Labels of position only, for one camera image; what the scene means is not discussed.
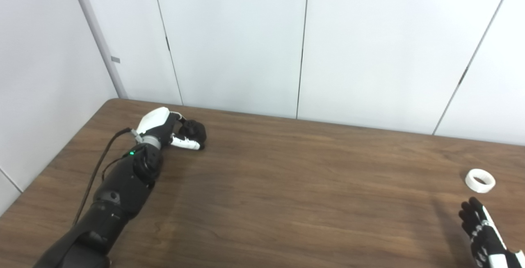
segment black and white robotic hand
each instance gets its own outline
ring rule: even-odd
[[[523,251],[512,253],[507,249],[494,221],[483,204],[471,197],[461,204],[461,227],[470,237],[470,249],[481,268],[525,268]]]
[[[175,133],[178,122],[182,127]],[[128,132],[137,144],[109,164],[116,163],[105,179],[102,176],[93,203],[80,217],[105,154],[118,136]],[[137,130],[117,132],[95,166],[73,227],[43,253],[34,268],[109,268],[107,254],[127,223],[139,214],[159,178],[161,150],[169,146],[202,150],[205,140],[206,130],[200,122],[186,120],[166,107],[146,114]]]

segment white wall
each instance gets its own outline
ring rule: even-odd
[[[124,97],[180,105],[157,1],[81,1]],[[111,56],[119,58],[120,63],[112,62]]]
[[[298,117],[431,134],[500,0],[308,0]]]
[[[0,0],[0,12],[0,169],[24,190],[116,93],[77,0]],[[0,214],[9,184],[0,174]]]
[[[295,117],[306,0],[159,0],[184,105]]]
[[[504,0],[436,132],[525,145],[525,0]]]

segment wooden table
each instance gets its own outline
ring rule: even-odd
[[[107,141],[160,106],[110,100],[93,116],[0,218],[0,267],[32,267],[71,226]],[[457,212],[473,167],[495,176],[477,197],[525,248],[525,147],[167,107],[206,125],[206,149],[164,151],[114,268],[470,267]],[[118,139],[103,167],[133,144]]]

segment tape roll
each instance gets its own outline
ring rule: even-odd
[[[487,193],[494,188],[495,179],[488,171],[482,169],[471,169],[468,172],[467,177],[465,177],[465,183],[477,193]]]

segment black cable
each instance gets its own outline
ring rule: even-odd
[[[106,165],[106,166],[104,167],[104,169],[102,170],[102,181],[104,181],[105,171],[107,171],[107,169],[108,169],[113,163],[115,163],[115,162],[117,162],[117,161],[119,161],[119,160],[121,160],[121,159],[123,159],[123,158],[124,158],[124,157],[117,158],[116,160],[111,161],[108,165]]]
[[[121,135],[124,135],[124,133],[128,133],[130,132],[131,129],[130,128],[125,128],[119,132],[117,132],[110,140],[109,142],[107,143],[105,149],[104,149],[104,152],[102,153],[102,155],[100,156],[100,159],[99,161],[97,162],[97,165],[95,166],[95,168],[93,169],[93,173],[91,174],[91,178],[89,179],[89,183],[88,183],[88,187],[86,189],[86,192],[84,193],[84,197],[82,198],[82,202],[80,203],[80,207],[78,208],[78,211],[77,211],[77,215],[75,216],[75,219],[73,220],[73,226],[75,226],[78,222],[78,219],[80,218],[80,214],[82,213],[82,209],[84,208],[84,205],[86,204],[86,200],[88,199],[88,195],[89,195],[89,192],[91,190],[91,186],[93,186],[93,181],[95,179],[95,177],[97,176],[97,172],[98,172],[98,169],[100,167],[100,165],[102,164],[102,161],[104,160],[104,157],[105,155],[107,154],[107,152],[109,151],[109,148],[111,147],[111,145],[113,144],[113,141],[117,138],[117,137],[120,137]]]

